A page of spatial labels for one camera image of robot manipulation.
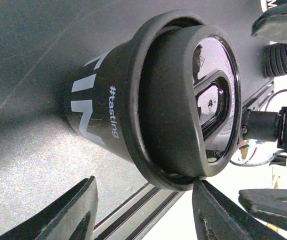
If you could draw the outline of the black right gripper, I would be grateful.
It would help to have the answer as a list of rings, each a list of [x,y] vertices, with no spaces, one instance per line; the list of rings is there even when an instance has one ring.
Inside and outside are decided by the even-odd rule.
[[[287,153],[287,107],[279,111],[277,148]],[[253,217],[287,231],[287,189],[243,189],[238,201]]]

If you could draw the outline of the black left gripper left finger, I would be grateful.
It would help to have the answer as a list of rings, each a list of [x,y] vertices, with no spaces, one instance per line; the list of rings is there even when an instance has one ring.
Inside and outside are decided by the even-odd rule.
[[[90,240],[98,202],[96,178],[90,176],[33,217],[0,235],[0,240]]]

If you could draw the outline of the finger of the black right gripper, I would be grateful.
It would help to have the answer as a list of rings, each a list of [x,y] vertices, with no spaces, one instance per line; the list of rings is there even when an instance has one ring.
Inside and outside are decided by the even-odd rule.
[[[255,38],[287,44],[287,0],[261,0],[262,14],[251,27]]]

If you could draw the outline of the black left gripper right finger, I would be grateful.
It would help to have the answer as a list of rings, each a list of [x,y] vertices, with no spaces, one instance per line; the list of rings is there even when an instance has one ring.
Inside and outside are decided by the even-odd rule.
[[[284,239],[206,180],[194,181],[192,208],[196,236],[199,240]]]

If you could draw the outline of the black cup lid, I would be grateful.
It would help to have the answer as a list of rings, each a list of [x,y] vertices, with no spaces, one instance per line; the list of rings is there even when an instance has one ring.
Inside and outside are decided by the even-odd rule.
[[[145,22],[129,45],[123,134],[154,186],[188,191],[220,173],[241,126],[240,75],[232,43],[196,14],[173,10]]]

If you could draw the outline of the black coffee cup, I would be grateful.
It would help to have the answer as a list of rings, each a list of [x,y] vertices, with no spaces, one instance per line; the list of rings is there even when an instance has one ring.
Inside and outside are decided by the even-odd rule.
[[[131,163],[120,117],[127,46],[122,43],[75,71],[65,85],[62,110],[78,135]]]

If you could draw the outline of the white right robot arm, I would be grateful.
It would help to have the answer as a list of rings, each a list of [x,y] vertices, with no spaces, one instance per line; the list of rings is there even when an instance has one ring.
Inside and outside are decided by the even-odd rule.
[[[272,41],[264,48],[262,71],[265,78],[287,75],[287,0],[262,1],[262,15],[252,25],[252,36]],[[287,153],[287,106],[279,112],[249,111],[242,117],[244,137],[276,142],[272,155]],[[287,231],[287,189],[245,189],[238,201],[252,216]]]

